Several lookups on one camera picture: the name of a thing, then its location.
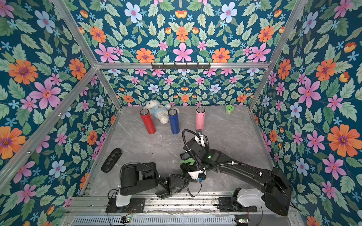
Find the green microfiber cloth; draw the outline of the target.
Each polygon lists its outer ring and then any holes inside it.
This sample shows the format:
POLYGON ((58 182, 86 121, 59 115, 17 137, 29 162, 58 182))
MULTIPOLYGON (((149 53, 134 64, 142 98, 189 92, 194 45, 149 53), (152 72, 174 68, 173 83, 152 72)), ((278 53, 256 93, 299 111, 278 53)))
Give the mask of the green microfiber cloth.
POLYGON ((180 160, 181 166, 182 165, 190 165, 193 166, 195 164, 195 160, 193 158, 188 158, 186 160, 181 159, 180 160))

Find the pink thermos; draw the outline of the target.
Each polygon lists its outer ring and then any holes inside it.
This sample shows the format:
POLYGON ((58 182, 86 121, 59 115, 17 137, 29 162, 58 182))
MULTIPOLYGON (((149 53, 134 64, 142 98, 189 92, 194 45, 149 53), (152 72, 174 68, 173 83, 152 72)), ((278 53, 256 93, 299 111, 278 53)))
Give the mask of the pink thermos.
POLYGON ((196 130, 204 130, 206 109, 202 106, 196 108, 196 130))

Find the dark blue thermos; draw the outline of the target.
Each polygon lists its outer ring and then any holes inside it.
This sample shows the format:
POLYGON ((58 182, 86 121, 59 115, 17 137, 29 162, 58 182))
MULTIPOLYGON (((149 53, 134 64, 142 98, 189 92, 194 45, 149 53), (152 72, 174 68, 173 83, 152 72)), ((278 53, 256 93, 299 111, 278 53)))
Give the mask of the dark blue thermos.
POLYGON ((168 116, 169 116, 169 122, 170 122, 170 126, 171 126, 171 132, 173 134, 178 134, 180 132, 178 111, 175 109, 170 109, 168 111, 168 116))

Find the red thermos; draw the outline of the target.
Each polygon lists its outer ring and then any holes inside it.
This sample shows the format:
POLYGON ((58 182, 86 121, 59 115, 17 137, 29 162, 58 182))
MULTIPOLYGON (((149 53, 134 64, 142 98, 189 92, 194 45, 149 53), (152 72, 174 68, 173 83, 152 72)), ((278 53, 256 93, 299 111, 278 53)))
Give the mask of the red thermos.
POLYGON ((144 109, 140 110, 140 116, 146 127, 147 132, 149 134, 155 134, 156 128, 155 128, 154 122, 152 120, 152 116, 150 114, 149 109, 144 108, 144 109))

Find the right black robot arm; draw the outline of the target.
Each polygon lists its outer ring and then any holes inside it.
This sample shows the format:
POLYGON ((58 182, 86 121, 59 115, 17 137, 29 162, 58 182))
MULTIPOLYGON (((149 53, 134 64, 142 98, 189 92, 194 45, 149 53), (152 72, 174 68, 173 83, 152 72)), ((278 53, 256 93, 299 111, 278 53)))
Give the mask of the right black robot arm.
POLYGON ((258 168, 237 161, 221 151, 211 149, 207 137, 202 137, 201 131, 189 129, 182 131, 186 158, 194 163, 185 163, 185 180, 201 182, 210 171, 233 176, 236 179, 252 185, 261 192, 261 200, 272 212, 286 216, 289 211, 292 195, 292 185, 281 169, 272 170, 258 168))

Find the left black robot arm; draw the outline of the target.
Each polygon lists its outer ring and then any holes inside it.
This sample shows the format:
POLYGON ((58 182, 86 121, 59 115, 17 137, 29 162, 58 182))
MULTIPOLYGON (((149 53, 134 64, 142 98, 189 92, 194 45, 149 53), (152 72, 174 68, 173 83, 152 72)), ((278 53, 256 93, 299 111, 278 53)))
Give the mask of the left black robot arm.
POLYGON ((206 178, 202 170, 196 171, 193 165, 182 164, 182 173, 161 177, 155 163, 132 162, 121 167, 119 177, 120 185, 116 197, 116 207, 126 207, 131 203, 131 197, 135 194, 152 190, 161 199, 172 197, 182 190, 189 190, 189 184, 201 183, 206 178))

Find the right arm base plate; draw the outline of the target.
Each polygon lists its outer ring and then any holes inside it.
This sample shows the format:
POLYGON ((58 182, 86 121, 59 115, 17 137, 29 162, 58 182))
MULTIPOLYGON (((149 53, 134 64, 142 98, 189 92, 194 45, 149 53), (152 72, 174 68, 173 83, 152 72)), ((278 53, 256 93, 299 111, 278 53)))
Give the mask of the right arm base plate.
POLYGON ((218 205, 216 207, 220 212, 257 212, 256 206, 244 207, 237 202, 235 197, 219 197, 218 205))

